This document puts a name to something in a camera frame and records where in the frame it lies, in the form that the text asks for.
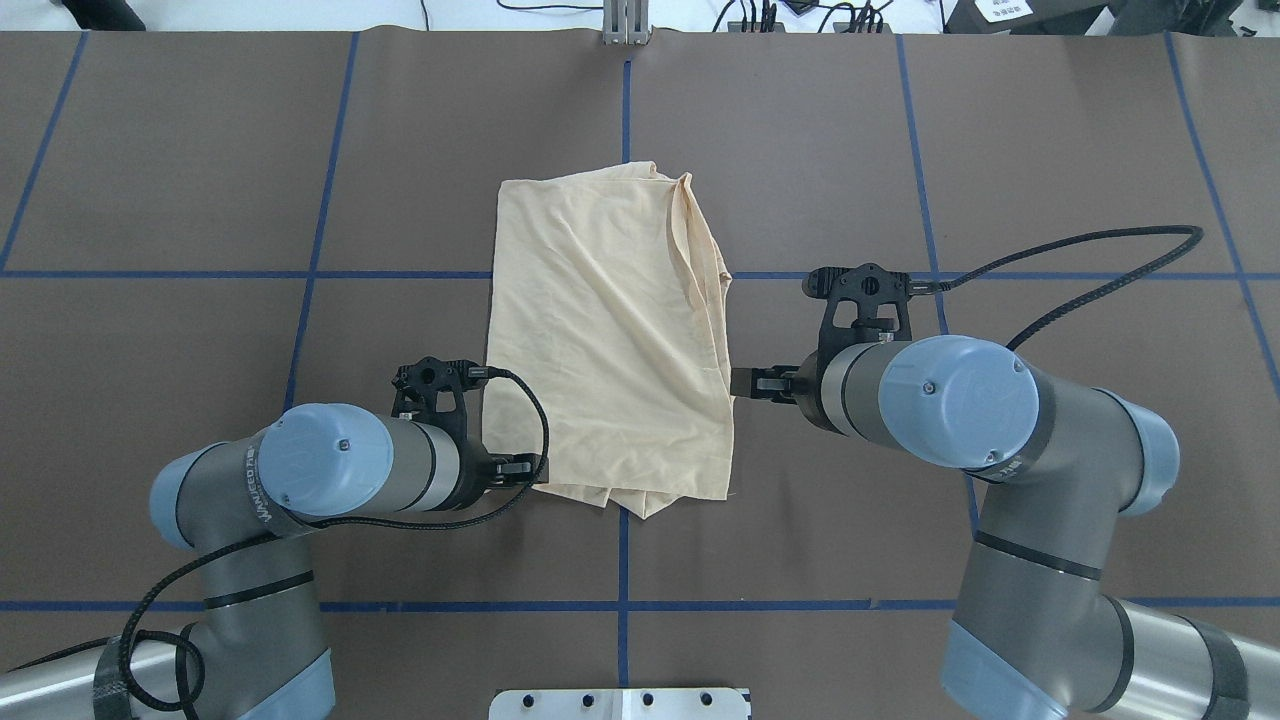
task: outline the robotic arm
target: robotic arm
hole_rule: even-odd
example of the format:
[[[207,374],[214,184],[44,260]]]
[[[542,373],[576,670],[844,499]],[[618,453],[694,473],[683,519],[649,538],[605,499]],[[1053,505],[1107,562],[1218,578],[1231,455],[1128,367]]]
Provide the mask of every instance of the robotic arm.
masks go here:
[[[348,523],[451,529],[511,507],[520,495],[460,523],[357,515],[463,509],[489,489],[520,487],[522,493],[539,479],[545,447],[543,455],[490,455],[467,433],[463,393],[494,377],[516,379],[529,392],[506,370],[425,357],[397,372],[392,416],[352,405],[300,405],[252,437],[170,462],[152,487],[151,519],[170,544],[195,550],[201,560],[147,594],[123,641],[0,676],[0,717],[328,716],[333,675],[302,536]],[[438,410],[442,393],[452,396],[452,410]],[[195,566],[204,574],[206,612],[180,637],[196,655],[146,639],[132,647],[146,606]],[[188,712],[180,700],[192,696],[198,697],[187,703]]]
[[[1280,651],[1100,592],[1116,518],[1176,479],[1164,419],[993,342],[913,341],[906,302],[934,290],[904,273],[822,268],[804,283],[827,301],[817,352],[735,369],[733,395],[991,484],[942,667],[952,700],[983,720],[1280,719]],[[858,306],[851,327],[833,322],[841,302]]]

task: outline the white sticker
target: white sticker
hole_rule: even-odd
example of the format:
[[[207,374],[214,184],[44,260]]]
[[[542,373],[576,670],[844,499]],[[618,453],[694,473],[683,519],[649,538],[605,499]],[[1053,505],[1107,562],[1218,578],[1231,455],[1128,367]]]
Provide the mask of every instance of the white sticker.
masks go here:
[[[1032,14],[1027,0],[974,0],[978,12],[988,23],[1000,23]]]

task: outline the blue joint cap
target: blue joint cap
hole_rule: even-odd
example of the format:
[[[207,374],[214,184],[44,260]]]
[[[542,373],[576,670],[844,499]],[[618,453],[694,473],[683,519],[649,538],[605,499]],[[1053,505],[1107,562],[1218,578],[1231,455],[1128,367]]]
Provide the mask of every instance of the blue joint cap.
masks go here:
[[[187,542],[187,538],[182,534],[182,529],[178,528],[178,493],[182,492],[182,483],[187,479],[187,473],[191,471],[191,466],[195,465],[201,456],[219,445],[227,443],[215,442],[209,447],[197,450],[191,455],[183,455],[182,457],[165,465],[164,470],[160,470],[160,474],[156,475],[156,480],[151,484],[151,500],[148,503],[151,507],[151,524],[160,530],[160,537],[163,537],[165,542],[178,550],[195,550],[196,547]]]
[[[979,720],[1061,720],[1066,707],[955,620],[942,661],[942,688]]]
[[[308,404],[266,429],[257,469],[271,500],[328,518],[372,500],[393,460],[392,436],[376,415],[355,405]]]
[[[333,691],[330,651],[325,650],[280,689],[266,696],[239,720],[324,720],[338,697]]]
[[[1178,482],[1178,468],[1181,462],[1178,436],[1164,418],[1151,410],[1134,405],[1110,389],[1100,387],[1093,389],[1107,395],[1124,407],[1133,420],[1134,429],[1138,430],[1138,442],[1142,443],[1142,480],[1138,483],[1138,493],[1120,510],[1120,514],[1128,516],[1148,512],[1165,500],[1165,493]]]
[[[987,468],[1010,457],[1039,419],[1030,368],[1002,345],[955,334],[899,352],[878,400],[893,439],[943,468]]]

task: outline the towel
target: towel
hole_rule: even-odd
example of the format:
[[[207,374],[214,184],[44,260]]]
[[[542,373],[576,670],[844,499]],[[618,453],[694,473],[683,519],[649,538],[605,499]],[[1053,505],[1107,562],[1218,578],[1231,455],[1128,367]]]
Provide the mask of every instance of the towel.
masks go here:
[[[628,163],[498,192],[488,363],[550,420],[543,492],[640,518],[727,497],[732,278],[691,182]],[[541,443],[511,383],[485,386],[483,433],[494,452]]]

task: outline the beige cloth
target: beige cloth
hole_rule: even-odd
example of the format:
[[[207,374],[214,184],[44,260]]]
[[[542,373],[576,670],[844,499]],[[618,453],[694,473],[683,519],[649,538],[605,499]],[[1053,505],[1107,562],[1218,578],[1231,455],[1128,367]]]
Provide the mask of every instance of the beige cloth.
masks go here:
[[[640,518],[728,492],[731,275],[690,182],[628,163],[498,192],[488,363],[550,419],[543,492]],[[485,387],[483,428],[493,452],[541,446],[509,382]]]

